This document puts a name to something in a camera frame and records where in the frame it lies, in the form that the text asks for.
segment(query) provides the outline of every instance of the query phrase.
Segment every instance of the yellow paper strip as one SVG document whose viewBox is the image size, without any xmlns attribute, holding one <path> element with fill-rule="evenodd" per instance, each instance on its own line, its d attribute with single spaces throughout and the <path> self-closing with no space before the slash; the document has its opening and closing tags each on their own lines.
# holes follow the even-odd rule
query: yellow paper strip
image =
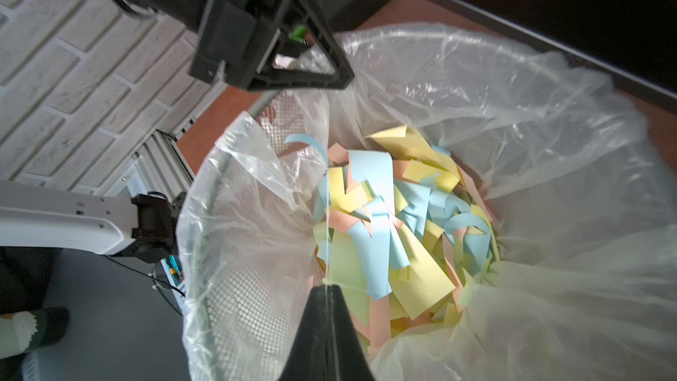
<svg viewBox="0 0 677 381">
<path fill-rule="evenodd" d="M 414 127 L 399 126 L 371 134 L 366 138 L 374 139 L 395 159 L 420 159 L 425 164 L 444 169 L 461 179 L 458 166 L 453 159 L 434 151 Z"/>
<path fill-rule="evenodd" d="M 407 281 L 409 279 L 409 267 L 394 269 L 394 272 L 397 275 L 397 279 L 400 281 Z"/>
<path fill-rule="evenodd" d="M 341 198 L 336 199 L 336 205 L 345 212 L 351 213 L 366 205 L 374 198 L 369 193 L 369 189 L 365 182 L 360 183 L 360 187 L 346 193 Z"/>
<path fill-rule="evenodd" d="M 395 188 L 395 214 L 399 214 L 405 207 L 409 206 L 409 202 L 396 186 L 393 187 Z"/>
<path fill-rule="evenodd" d="M 444 326 L 453 327 L 458 325 L 461 322 L 461 314 L 456 309 L 456 306 L 452 303 L 447 303 L 447 311 L 444 314 Z"/>
<path fill-rule="evenodd" d="M 390 298 L 390 319 L 399 319 L 405 318 L 407 316 L 406 310 L 402 307 L 402 303 L 397 300 L 397 297 L 393 293 L 388 295 Z"/>
<path fill-rule="evenodd" d="M 482 210 L 482 208 L 479 207 L 478 205 L 470 205 L 470 213 L 473 214 L 473 215 L 477 215 L 477 216 L 479 216 L 480 218 L 482 218 L 482 219 L 484 220 L 484 222 L 486 222 L 487 225 L 489 226 L 489 230 L 490 230 L 491 233 L 492 233 L 492 250 L 494 251 L 494 256 L 495 256 L 495 258 L 496 258 L 496 261 L 497 261 L 497 262 L 500 262 L 500 261 L 501 261 L 501 257 L 500 257 L 499 254 L 498 254 L 498 244 L 496 244 L 496 236 L 495 236 L 495 234 L 494 234 L 494 230 L 493 230 L 493 227 L 492 227 L 492 222 L 490 221 L 489 216 L 487 216 L 487 214 L 484 213 L 484 211 Z"/>
<path fill-rule="evenodd" d="M 329 168 L 327 177 L 329 181 L 329 197 L 332 200 L 332 204 L 336 204 L 336 201 L 345 195 L 345 190 L 343 189 L 343 168 L 340 166 Z"/>
<path fill-rule="evenodd" d="M 391 269 L 389 281 L 407 315 L 415 319 L 452 292 L 454 286 L 406 225 L 398 233 L 411 264 L 409 279 L 400 280 Z"/>
<path fill-rule="evenodd" d="M 425 231 L 423 231 L 423 240 L 421 242 L 423 243 L 423 247 L 425 247 L 425 250 L 427 250 L 428 253 L 431 254 L 433 253 L 433 249 L 437 244 L 437 240 L 439 240 L 440 236 L 442 236 L 443 233 L 444 228 L 435 224 L 431 220 L 425 221 Z"/>
<path fill-rule="evenodd" d="M 439 174 L 435 177 L 435 184 L 447 193 L 451 193 L 461 180 L 448 171 L 418 161 L 411 161 L 411 164 L 404 171 L 403 177 L 411 181 L 420 182 L 422 179 L 435 174 Z"/>
<path fill-rule="evenodd" d="M 358 250 L 348 234 L 334 231 L 327 271 L 325 284 L 340 285 L 348 309 L 367 326 L 369 324 L 367 277 L 360 265 Z"/>
</svg>

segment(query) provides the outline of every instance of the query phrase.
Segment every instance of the trash can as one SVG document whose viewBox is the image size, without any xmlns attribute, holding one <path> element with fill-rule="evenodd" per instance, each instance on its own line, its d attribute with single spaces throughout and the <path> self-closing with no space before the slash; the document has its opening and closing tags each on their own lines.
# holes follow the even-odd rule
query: trash can
<svg viewBox="0 0 677 381">
<path fill-rule="evenodd" d="M 677 377 L 677 188 L 607 75 L 443 25 L 340 36 L 344 91 L 265 96 L 217 140 L 177 228 L 194 381 L 276 380 L 306 298 L 326 163 L 284 139 L 377 149 L 408 124 L 481 180 L 500 262 L 454 329 L 370 357 L 377 380 Z M 326 70 L 312 50 L 302 66 Z"/>
</svg>

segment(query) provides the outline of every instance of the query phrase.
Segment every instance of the paper scrap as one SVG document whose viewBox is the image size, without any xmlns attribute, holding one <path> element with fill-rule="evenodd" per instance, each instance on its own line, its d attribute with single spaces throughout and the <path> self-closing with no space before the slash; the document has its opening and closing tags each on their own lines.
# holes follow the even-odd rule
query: paper scrap
<svg viewBox="0 0 677 381">
<path fill-rule="evenodd" d="M 391 269 L 389 280 L 397 300 L 414 319 L 452 292 L 454 286 L 406 225 L 399 233 L 409 256 L 409 279 L 402 281 Z"/>
<path fill-rule="evenodd" d="M 463 275 L 465 276 L 466 284 L 463 285 L 463 291 L 458 299 L 454 296 L 456 309 L 459 309 L 459 312 L 468 307 L 475 291 L 475 281 L 472 279 L 472 276 L 465 269 L 463 269 Z"/>
<path fill-rule="evenodd" d="M 386 209 L 395 214 L 393 157 L 382 151 L 348 150 L 352 179 L 366 182 L 375 198 L 382 198 Z"/>
<path fill-rule="evenodd" d="M 465 190 L 468 192 L 470 197 L 472 198 L 473 201 L 475 201 L 475 204 L 477 204 L 481 209 L 484 211 L 484 213 L 489 216 L 490 220 L 495 220 L 494 215 L 489 212 L 487 209 L 486 205 L 484 204 L 484 200 L 482 199 L 482 195 L 479 194 L 479 190 L 477 189 L 477 186 L 475 185 L 475 181 L 473 181 L 472 177 L 468 175 L 465 171 L 461 169 L 461 175 L 463 178 L 463 183 L 465 186 Z"/>
<path fill-rule="evenodd" d="M 374 198 L 369 193 L 369 189 L 367 188 L 366 184 L 362 182 L 358 188 L 345 193 L 340 198 L 336 198 L 335 201 L 334 198 L 332 198 L 332 202 L 343 209 L 345 212 L 350 213 L 354 212 L 359 207 L 366 205 L 373 199 Z"/>
<path fill-rule="evenodd" d="M 350 319 L 353 322 L 353 328 L 355 328 L 360 334 L 364 335 L 364 337 L 368 340 L 370 335 L 369 326 L 364 325 L 362 321 L 360 321 L 360 318 L 355 316 L 353 311 L 350 309 L 348 309 L 348 311 L 350 312 Z"/>
<path fill-rule="evenodd" d="M 367 292 L 353 287 L 352 285 L 335 282 L 328 278 L 323 278 L 325 285 L 337 285 L 341 287 L 341 293 L 348 306 L 348 310 L 355 314 L 365 326 L 369 325 L 369 295 Z"/>
<path fill-rule="evenodd" d="M 411 161 L 411 164 L 407 167 L 402 176 L 405 179 L 415 182 L 421 182 L 421 180 L 429 176 L 434 176 L 437 187 L 447 193 L 451 193 L 453 188 L 456 187 L 460 181 L 456 175 L 449 173 L 448 171 L 418 161 Z"/>
<path fill-rule="evenodd" d="M 321 144 L 315 137 L 311 137 L 308 134 L 289 134 L 286 139 L 284 139 L 284 143 L 305 143 L 312 147 L 313 149 L 317 150 L 320 156 L 322 156 L 322 159 L 328 164 L 329 161 L 327 160 L 327 151 L 326 147 Z"/>
<path fill-rule="evenodd" d="M 336 200 L 345 195 L 345 189 L 343 187 L 343 168 L 329 168 L 327 170 L 327 178 L 329 183 L 329 198 L 331 203 L 335 204 Z"/>
<path fill-rule="evenodd" d="M 371 134 L 366 138 L 374 139 L 395 159 L 420 159 L 425 164 L 437 166 L 461 178 L 453 159 L 445 153 L 433 150 L 414 127 L 399 126 Z"/>
<path fill-rule="evenodd" d="M 390 257 L 389 263 L 393 269 L 401 269 L 409 266 L 409 258 L 407 257 L 407 252 L 402 246 L 402 241 L 400 239 L 400 234 L 397 233 L 397 227 L 402 226 L 402 224 L 394 224 L 394 216 L 391 216 L 390 224 Z"/>
<path fill-rule="evenodd" d="M 356 218 L 355 216 L 348 215 L 347 213 L 344 213 L 340 210 L 329 211 L 329 214 L 327 215 L 327 222 L 329 224 L 329 228 L 333 228 L 345 234 L 347 234 L 348 231 L 350 231 L 350 229 L 353 228 L 355 224 L 363 223 L 364 226 L 367 228 L 367 232 L 369 233 L 369 235 L 371 235 L 372 233 L 372 225 L 371 223 L 369 223 L 369 221 L 365 221 Z"/>
<path fill-rule="evenodd" d="M 390 333 L 390 298 L 384 296 L 379 300 L 371 300 L 369 305 L 369 341 L 372 347 L 380 348 L 391 339 Z"/>
<path fill-rule="evenodd" d="M 332 254 L 327 270 L 328 279 L 363 292 L 367 291 L 367 278 L 360 265 L 358 249 L 348 234 L 334 232 Z"/>
<path fill-rule="evenodd" d="M 461 322 L 461 314 L 458 312 L 458 309 L 456 309 L 455 305 L 447 303 L 447 311 L 444 314 L 444 326 L 453 327 L 458 325 L 459 322 Z"/>
<path fill-rule="evenodd" d="M 431 145 L 430 147 L 431 147 L 431 149 L 433 149 L 437 153 L 442 153 L 443 155 L 446 155 L 446 156 L 449 156 L 449 157 L 452 156 L 452 152 L 448 151 L 444 147 L 440 147 L 440 146 L 436 146 L 436 145 Z"/>
<path fill-rule="evenodd" d="M 377 223 L 387 228 L 385 234 Z M 367 292 L 375 300 L 387 295 L 389 289 L 389 252 L 390 252 L 390 228 L 387 216 L 377 216 L 372 224 L 372 232 L 378 236 L 370 236 L 363 223 L 353 225 L 348 234 L 353 238 L 353 243 L 358 251 L 360 264 L 367 277 Z"/>
<path fill-rule="evenodd" d="M 416 216 L 409 215 L 406 213 L 400 213 L 400 218 L 402 218 L 402 222 L 409 227 L 410 230 L 416 231 Z"/>
<path fill-rule="evenodd" d="M 399 214 L 404 210 L 405 207 L 409 206 L 409 202 L 407 199 L 404 198 L 402 193 L 400 192 L 400 189 L 397 188 L 397 186 L 394 186 L 394 194 L 395 194 L 395 215 Z"/>
<path fill-rule="evenodd" d="M 489 231 L 492 233 L 492 250 L 494 250 L 494 256 L 496 258 L 496 261 L 500 262 L 501 258 L 498 254 L 498 244 L 496 243 L 496 236 L 494 234 L 494 230 L 492 229 L 491 219 L 489 219 L 489 216 L 482 210 L 481 207 L 477 205 L 470 205 L 470 213 L 482 218 L 484 222 L 486 222 L 487 225 L 489 226 Z"/>
<path fill-rule="evenodd" d="M 413 184 L 405 181 L 394 181 L 395 186 L 402 192 L 402 195 L 409 202 L 409 206 L 398 214 L 398 218 L 402 219 L 401 214 L 409 214 L 416 216 L 416 229 L 413 230 L 416 238 L 419 240 L 423 238 L 425 231 L 425 221 L 428 216 L 428 199 L 430 198 L 430 189 L 426 186 Z"/>
<path fill-rule="evenodd" d="M 471 265 L 473 268 L 472 272 L 478 273 L 487 257 L 489 244 L 492 241 L 490 229 L 484 222 L 484 219 L 473 214 L 459 214 L 444 224 L 444 231 L 447 235 L 451 235 L 454 231 L 468 226 L 473 226 L 482 232 L 480 235 L 467 233 L 463 238 L 463 250 L 468 251 L 473 259 L 473 265 Z"/>
<path fill-rule="evenodd" d="M 388 299 L 390 300 L 390 319 L 399 319 L 407 316 L 406 310 L 402 307 L 402 303 L 397 300 L 394 294 L 389 294 Z"/>
<path fill-rule="evenodd" d="M 329 241 L 322 241 L 317 245 L 317 258 L 322 259 L 325 262 L 329 261 L 329 256 L 331 255 L 332 243 Z"/>
<path fill-rule="evenodd" d="M 447 276 L 452 280 L 452 283 L 456 287 L 461 287 L 463 286 L 463 283 L 461 282 L 461 278 L 458 276 L 458 273 L 456 273 L 456 266 L 453 264 L 453 247 L 451 242 L 443 239 L 442 240 L 442 248 L 444 250 L 444 260 L 445 260 L 445 266 L 446 266 L 446 273 Z"/>
<path fill-rule="evenodd" d="M 338 143 L 334 143 L 332 147 L 327 150 L 327 158 L 329 162 L 335 165 L 345 165 L 348 163 L 348 150 Z"/>
<path fill-rule="evenodd" d="M 366 356 L 369 352 L 369 339 L 364 335 L 358 333 L 358 342 L 360 343 L 360 349 L 362 350 L 362 354 Z"/>
<path fill-rule="evenodd" d="M 442 191 L 430 193 L 428 212 L 435 224 L 443 226 L 457 210 L 461 213 L 470 212 L 470 205 L 453 194 Z"/>
<path fill-rule="evenodd" d="M 433 251 L 435 244 L 437 244 L 437 240 L 439 240 L 440 236 L 442 236 L 443 233 L 444 228 L 435 224 L 431 220 L 426 220 L 425 232 L 423 233 L 422 243 L 423 247 L 425 247 L 425 250 L 427 250 L 428 253 Z"/>
</svg>

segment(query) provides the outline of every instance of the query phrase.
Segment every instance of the pink paper strip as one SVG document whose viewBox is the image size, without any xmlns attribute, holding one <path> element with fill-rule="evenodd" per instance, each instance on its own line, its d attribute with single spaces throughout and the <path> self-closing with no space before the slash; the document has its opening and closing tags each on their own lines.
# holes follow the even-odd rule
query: pink paper strip
<svg viewBox="0 0 677 381">
<path fill-rule="evenodd" d="M 382 345 L 391 339 L 390 332 L 390 298 L 385 296 L 376 302 L 370 298 L 369 303 L 369 329 L 371 347 L 380 349 Z"/>
<path fill-rule="evenodd" d="M 328 215 L 329 219 L 329 228 L 337 229 L 341 233 L 347 234 L 348 231 L 353 228 L 353 225 L 357 223 L 364 223 L 364 226 L 367 227 L 369 235 L 372 234 L 372 224 L 369 221 L 356 218 L 355 216 L 348 215 L 341 212 L 340 210 L 332 210 Z"/>
<path fill-rule="evenodd" d="M 404 178 L 404 173 L 406 172 L 407 169 L 409 169 L 409 165 L 411 165 L 411 161 L 394 160 L 393 161 L 393 179 L 399 180 L 399 181 L 411 182 L 411 180 Z"/>
<path fill-rule="evenodd" d="M 327 150 L 327 159 L 336 165 L 345 165 L 348 163 L 348 150 L 338 143 L 334 143 L 332 147 Z"/>
<path fill-rule="evenodd" d="M 459 234 L 459 235 L 465 235 L 465 232 L 468 231 L 468 227 L 458 229 L 454 232 L 454 234 Z M 443 234 L 444 239 L 442 240 L 442 246 L 444 249 L 444 260 L 447 263 L 447 269 L 446 273 L 449 279 L 452 280 L 452 283 L 458 288 L 462 287 L 463 285 L 461 284 L 461 278 L 458 276 L 456 273 L 455 268 L 453 267 L 453 246 L 449 242 L 449 240 L 446 238 L 446 236 Z"/>
<path fill-rule="evenodd" d="M 350 312 L 350 319 L 353 321 L 353 327 L 360 334 L 364 335 L 365 337 L 367 337 L 369 339 L 369 336 L 371 335 L 370 332 L 369 332 L 369 326 L 365 326 L 364 324 L 362 324 L 362 322 L 360 322 L 358 317 L 356 317 L 350 310 L 348 310 L 348 311 Z"/>
</svg>

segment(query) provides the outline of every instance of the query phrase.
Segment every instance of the wire mesh trash can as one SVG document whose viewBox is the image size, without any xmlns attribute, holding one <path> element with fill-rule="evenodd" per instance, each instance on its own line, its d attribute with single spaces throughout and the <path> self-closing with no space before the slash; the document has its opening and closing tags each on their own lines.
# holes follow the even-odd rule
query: wire mesh trash can
<svg viewBox="0 0 677 381">
<path fill-rule="evenodd" d="M 403 123 L 481 179 L 502 261 L 455 329 L 417 327 L 371 356 L 377 380 L 674 377 L 677 189 L 609 78 L 443 25 L 341 41 L 348 89 L 264 95 L 191 187 L 177 235 L 193 380 L 275 380 L 321 279 L 311 205 L 326 164 L 284 139 L 375 149 L 363 135 Z M 326 69 L 316 51 L 302 65 Z"/>
</svg>

